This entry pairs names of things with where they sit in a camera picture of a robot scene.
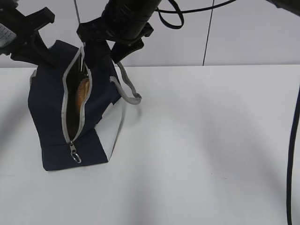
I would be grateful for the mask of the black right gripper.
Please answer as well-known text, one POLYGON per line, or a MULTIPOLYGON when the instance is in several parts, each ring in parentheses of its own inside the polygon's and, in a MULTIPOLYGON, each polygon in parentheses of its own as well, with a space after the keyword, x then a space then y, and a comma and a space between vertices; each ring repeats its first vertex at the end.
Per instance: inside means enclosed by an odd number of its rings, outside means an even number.
POLYGON ((85 42, 87 67, 93 68, 110 56, 114 63, 119 63, 142 49, 141 38, 149 37, 154 31, 148 23, 153 13, 152 0, 110 0, 100 17, 79 24, 77 34, 85 42), (112 50, 106 40, 116 42, 112 50))

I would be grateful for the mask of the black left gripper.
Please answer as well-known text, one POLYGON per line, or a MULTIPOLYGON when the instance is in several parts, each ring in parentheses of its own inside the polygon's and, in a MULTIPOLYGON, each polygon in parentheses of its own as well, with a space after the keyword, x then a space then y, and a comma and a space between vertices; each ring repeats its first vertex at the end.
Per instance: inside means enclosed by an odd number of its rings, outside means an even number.
POLYGON ((45 7, 30 15, 23 15, 17 7, 16 0, 0 2, 0 53, 11 55, 14 61, 37 66, 46 63, 56 67, 57 60, 39 34, 40 29, 54 23, 54 13, 45 7))

